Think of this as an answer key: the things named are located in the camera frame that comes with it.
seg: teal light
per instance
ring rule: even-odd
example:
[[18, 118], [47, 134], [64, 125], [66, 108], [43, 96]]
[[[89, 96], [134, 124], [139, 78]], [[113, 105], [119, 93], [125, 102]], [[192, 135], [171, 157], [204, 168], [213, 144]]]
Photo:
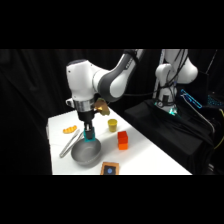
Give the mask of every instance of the teal light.
[[171, 109], [170, 109], [169, 114], [172, 114], [173, 116], [175, 116], [175, 115], [176, 115], [176, 114], [175, 114], [175, 112], [173, 111], [173, 108], [171, 108]]

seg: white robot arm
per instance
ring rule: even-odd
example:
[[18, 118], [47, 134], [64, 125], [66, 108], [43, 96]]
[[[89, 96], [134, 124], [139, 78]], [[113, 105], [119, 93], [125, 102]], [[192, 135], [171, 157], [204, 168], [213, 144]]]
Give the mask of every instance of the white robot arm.
[[[118, 65], [111, 71], [99, 68], [87, 60], [73, 61], [68, 64], [67, 78], [72, 100], [68, 100], [67, 104], [77, 110], [79, 119], [85, 124], [88, 139], [93, 136], [94, 95], [99, 93], [108, 102], [118, 101], [124, 95], [128, 82], [145, 50], [124, 50]], [[173, 108], [176, 83], [192, 82], [197, 77], [197, 69], [191, 64], [187, 49], [167, 49], [165, 59], [169, 64], [159, 66], [156, 71], [162, 87], [157, 106], [169, 112]]]
[[188, 49], [166, 49], [165, 60], [168, 64], [162, 64], [156, 70], [160, 86], [165, 87], [160, 90], [157, 107], [173, 113], [176, 110], [176, 84], [193, 82], [198, 69], [190, 62]]
[[118, 101], [124, 95], [144, 52], [144, 49], [126, 49], [116, 68], [111, 71], [99, 68], [87, 60], [68, 64], [67, 78], [72, 100], [66, 102], [77, 110], [79, 119], [85, 124], [88, 139], [94, 134], [94, 95], [99, 93], [108, 102]]

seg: cable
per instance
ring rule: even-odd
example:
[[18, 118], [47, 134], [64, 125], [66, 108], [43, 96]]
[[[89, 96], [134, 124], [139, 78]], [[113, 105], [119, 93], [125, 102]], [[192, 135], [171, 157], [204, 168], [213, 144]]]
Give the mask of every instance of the cable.
[[161, 89], [163, 88], [160, 88], [160, 89], [157, 89], [156, 91], [154, 92], [151, 92], [151, 93], [146, 93], [146, 94], [124, 94], [124, 96], [149, 96], [149, 95], [152, 95], [153, 93], [156, 93], [158, 91], [160, 91]]
[[223, 136], [221, 142], [215, 147], [215, 149], [217, 149], [217, 148], [223, 143], [223, 141], [224, 141], [224, 136]]
[[211, 127], [212, 127], [212, 133], [213, 135], [215, 134], [215, 128], [213, 127], [213, 125], [202, 115], [200, 114], [189, 102], [187, 102], [187, 100], [185, 99], [185, 96], [186, 94], [184, 95], [181, 95], [184, 99], [184, 101], [202, 118], [204, 119]]

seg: table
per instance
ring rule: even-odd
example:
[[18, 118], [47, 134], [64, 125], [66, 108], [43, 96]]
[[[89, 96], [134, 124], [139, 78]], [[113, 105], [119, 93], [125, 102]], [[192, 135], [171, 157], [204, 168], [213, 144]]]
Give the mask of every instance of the table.
[[[191, 175], [185, 168], [164, 153], [160, 148], [145, 138], [140, 132], [111, 110], [110, 116], [96, 114], [93, 120], [96, 138], [102, 144], [99, 163], [94, 167], [82, 167], [71, 157], [59, 158], [64, 146], [72, 135], [63, 134], [63, 129], [84, 124], [78, 119], [76, 111], [49, 118], [49, 142], [51, 147], [53, 175], [100, 175], [103, 162], [120, 164], [120, 175]], [[119, 151], [117, 132], [109, 132], [107, 121], [118, 120], [117, 131], [127, 131], [129, 149]]]

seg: black background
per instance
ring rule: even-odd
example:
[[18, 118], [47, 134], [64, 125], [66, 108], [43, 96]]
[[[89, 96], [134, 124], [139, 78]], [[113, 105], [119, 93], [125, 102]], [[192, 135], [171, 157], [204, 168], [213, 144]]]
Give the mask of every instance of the black background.
[[[124, 49], [1, 49], [0, 118], [1, 172], [3, 174], [51, 174], [46, 125], [49, 117], [71, 111], [66, 65], [87, 59], [113, 69]], [[162, 49], [147, 49], [130, 81], [127, 94], [152, 92]], [[190, 49], [192, 63], [206, 72], [216, 49]], [[208, 71], [211, 91], [224, 95], [224, 50], [218, 49]], [[124, 111], [151, 97], [123, 97], [110, 107]]]

